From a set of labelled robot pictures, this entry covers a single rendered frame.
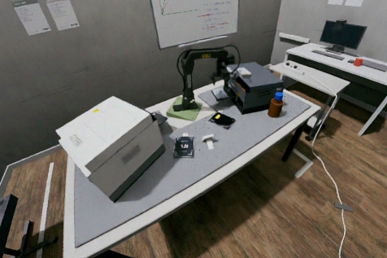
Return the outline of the brown bottle with blue cap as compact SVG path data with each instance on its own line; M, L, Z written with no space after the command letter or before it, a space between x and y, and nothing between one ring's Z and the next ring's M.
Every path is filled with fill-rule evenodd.
M271 100L267 113L271 118L278 118L280 116L280 112L284 104L284 102L282 102L283 96L284 95L281 92L276 92L275 98Z

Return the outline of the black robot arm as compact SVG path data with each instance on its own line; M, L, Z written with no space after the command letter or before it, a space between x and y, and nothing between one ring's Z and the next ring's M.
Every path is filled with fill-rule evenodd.
M183 68L183 73L184 73L185 90L182 96L183 97L182 104L177 104L172 106L174 112L180 112L180 111L198 108L198 105L196 103L191 103L191 101L194 99L193 82L192 82L194 60L207 59L207 58L217 59L218 68L216 68L216 75L221 76L222 80L228 79L229 72L227 71L227 68L224 66L235 64L235 56L228 55L228 52L223 47L219 49L186 51L180 60L181 67Z

